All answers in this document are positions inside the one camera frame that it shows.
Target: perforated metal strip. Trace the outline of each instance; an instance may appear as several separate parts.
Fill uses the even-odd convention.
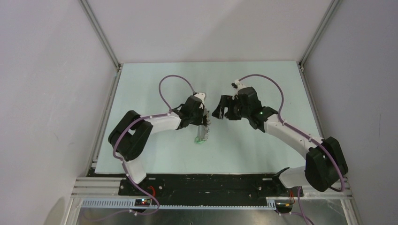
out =
[[[112,208],[112,209],[142,209],[142,206],[134,206],[136,199],[100,199],[87,198],[83,200],[82,208]],[[275,201],[267,200],[264,206],[188,206],[188,205],[161,205],[161,209],[193,209],[193,210],[275,210]]]

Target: metal beam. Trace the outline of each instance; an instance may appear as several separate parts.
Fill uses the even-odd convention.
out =
[[[105,51],[107,52],[108,56],[112,60],[113,65],[115,66],[116,71],[119,71],[120,63],[116,58],[115,53],[113,52],[111,45],[108,42],[107,37],[104,34],[104,31],[102,31],[102,28],[100,24],[98,23],[97,18],[95,17],[90,4],[87,2],[87,0],[79,0],[80,5],[82,6],[83,11],[86,13],[88,20],[90,21],[92,28],[94,29],[95,33],[97,34],[99,41],[102,43],[102,46],[104,46]]]
[[[308,45],[306,51],[304,52],[304,55],[301,57],[301,60],[299,62],[300,67],[303,67],[305,65],[305,63],[307,62],[308,57],[314,50],[316,44],[318,43],[319,39],[321,38],[322,34],[324,33],[326,27],[329,25],[331,19],[333,18],[334,14],[336,13],[336,11],[342,1],[343,0],[332,0],[332,2],[330,3],[328,9],[326,10],[325,15],[323,16],[323,18],[321,20],[321,23],[319,24],[313,38],[311,39],[310,44]]]

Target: green object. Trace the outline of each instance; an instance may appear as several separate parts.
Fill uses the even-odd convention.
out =
[[[201,138],[198,138],[198,137],[195,137],[195,143],[196,144],[202,144],[203,142],[205,142],[205,140],[203,140]]]

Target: white tabletop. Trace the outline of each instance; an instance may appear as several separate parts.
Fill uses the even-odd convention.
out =
[[[263,74],[282,88],[285,104],[282,117],[298,128],[318,135],[310,104],[296,62],[190,62],[124,64],[102,141],[96,173],[123,173],[112,156],[107,139],[129,110],[141,115],[166,113],[158,93],[159,81],[176,74],[188,79],[195,91],[206,92],[210,113],[221,95],[233,95],[231,83],[249,74]],[[252,77],[243,81],[253,86],[263,106],[278,109],[281,97],[268,80]],[[171,77],[162,84],[162,93],[174,108],[184,103],[191,90],[181,79]],[[246,119],[218,120],[211,117],[209,139],[197,144],[197,126],[151,135],[141,160],[147,173],[270,173],[285,167],[305,165],[304,159],[279,139],[254,130]]]

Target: robotic arm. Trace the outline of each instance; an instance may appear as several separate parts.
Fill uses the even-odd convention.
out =
[[[348,172],[340,144],[335,138],[306,139],[292,128],[285,126],[286,121],[279,120],[278,111],[262,106],[253,87],[246,87],[239,80],[232,83],[232,87],[236,90],[235,95],[222,95],[219,105],[212,113],[213,117],[221,120],[224,117],[228,120],[246,118],[254,129],[279,138],[306,159],[306,166],[285,168],[277,173],[279,180],[286,188],[311,185],[318,191],[325,191],[339,179],[330,159],[314,143],[314,140],[321,143],[330,153],[342,175]]]
[[[205,93],[194,93],[188,97],[184,104],[173,109],[170,113],[158,117],[151,116],[148,119],[137,122],[130,128],[130,130],[135,132],[133,134],[127,132],[121,138],[117,145],[116,154],[123,158],[123,164],[126,166],[128,175],[131,176],[135,183],[140,183],[146,177],[146,172],[139,156],[145,147],[149,135],[165,130],[179,130],[192,124],[199,127],[199,136],[197,139],[204,139],[206,132],[203,132],[203,130],[206,131],[208,123],[208,111],[204,105],[205,98]],[[115,147],[122,132],[139,118],[141,118],[141,115],[133,110],[125,114],[109,135],[108,141],[112,147]]]

